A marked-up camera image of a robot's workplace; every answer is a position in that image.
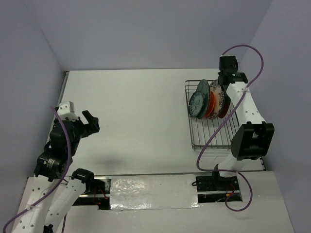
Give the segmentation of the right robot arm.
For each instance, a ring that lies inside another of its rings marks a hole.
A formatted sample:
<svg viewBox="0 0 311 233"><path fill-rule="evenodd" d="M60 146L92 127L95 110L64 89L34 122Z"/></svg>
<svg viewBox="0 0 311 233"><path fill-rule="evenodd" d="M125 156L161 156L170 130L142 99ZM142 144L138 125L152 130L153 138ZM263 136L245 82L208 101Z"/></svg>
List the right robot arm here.
<svg viewBox="0 0 311 233"><path fill-rule="evenodd" d="M236 172L246 160L257 160L267 154L275 128L267 123L259 113L247 86L244 73L238 72L238 62L234 55L221 56L218 83L230 98L240 125L231 140L231 153L212 172L211 184L217 190L233 186Z"/></svg>

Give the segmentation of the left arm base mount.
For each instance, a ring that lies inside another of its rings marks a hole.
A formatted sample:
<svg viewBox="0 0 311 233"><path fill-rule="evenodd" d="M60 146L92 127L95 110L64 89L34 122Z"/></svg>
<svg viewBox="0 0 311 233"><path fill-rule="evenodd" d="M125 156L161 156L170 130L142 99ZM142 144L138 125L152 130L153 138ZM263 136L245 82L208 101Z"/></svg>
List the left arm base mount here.
<svg viewBox="0 0 311 233"><path fill-rule="evenodd" d="M88 191L79 197L79 203L96 206L99 210L110 210L111 179L94 179Z"/></svg>

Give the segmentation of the dark teal blossom plate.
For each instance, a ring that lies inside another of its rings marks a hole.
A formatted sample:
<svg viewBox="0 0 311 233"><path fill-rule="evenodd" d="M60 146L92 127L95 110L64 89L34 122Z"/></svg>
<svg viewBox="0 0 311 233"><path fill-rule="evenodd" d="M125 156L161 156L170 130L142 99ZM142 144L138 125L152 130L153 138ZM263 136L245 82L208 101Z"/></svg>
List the dark teal blossom plate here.
<svg viewBox="0 0 311 233"><path fill-rule="evenodd" d="M208 81L205 79L202 79L199 82L196 90L199 91L203 96L203 105L202 105L200 113L197 115L198 119L202 119L206 115L209 102L210 102L210 87L209 87Z"/></svg>

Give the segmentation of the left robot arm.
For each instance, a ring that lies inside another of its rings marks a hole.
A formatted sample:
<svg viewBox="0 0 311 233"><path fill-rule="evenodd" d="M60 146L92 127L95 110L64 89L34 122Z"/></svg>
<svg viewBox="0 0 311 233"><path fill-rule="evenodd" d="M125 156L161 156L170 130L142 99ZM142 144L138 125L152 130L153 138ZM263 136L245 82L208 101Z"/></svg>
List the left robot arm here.
<svg viewBox="0 0 311 233"><path fill-rule="evenodd" d="M79 168L70 176L59 197L57 188L64 180L81 139L100 131L99 120L88 110L84 124L73 110L53 108L55 120L42 154L38 157L27 205L12 218L15 233L55 233L71 206L83 193L95 189L93 172Z"/></svg>

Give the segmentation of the red plate with teal flower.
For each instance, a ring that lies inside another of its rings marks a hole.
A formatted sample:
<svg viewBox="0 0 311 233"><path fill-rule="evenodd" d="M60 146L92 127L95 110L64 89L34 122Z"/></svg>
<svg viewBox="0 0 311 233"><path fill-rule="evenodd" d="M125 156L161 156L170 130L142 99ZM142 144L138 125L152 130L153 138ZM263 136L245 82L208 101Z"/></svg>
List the red plate with teal flower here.
<svg viewBox="0 0 311 233"><path fill-rule="evenodd" d="M220 111L220 114L218 115L218 118L224 118L226 116L228 109L230 107L230 103L231 103L230 97L227 94L225 94L225 101Z"/></svg>

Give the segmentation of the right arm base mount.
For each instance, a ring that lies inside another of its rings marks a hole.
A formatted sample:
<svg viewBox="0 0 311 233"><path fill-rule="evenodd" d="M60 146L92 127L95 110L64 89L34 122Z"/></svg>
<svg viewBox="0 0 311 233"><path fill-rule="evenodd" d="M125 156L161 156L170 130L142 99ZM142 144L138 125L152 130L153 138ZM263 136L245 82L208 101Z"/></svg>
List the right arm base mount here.
<svg viewBox="0 0 311 233"><path fill-rule="evenodd" d="M191 185L198 194L229 194L240 190L237 177L196 176Z"/></svg>

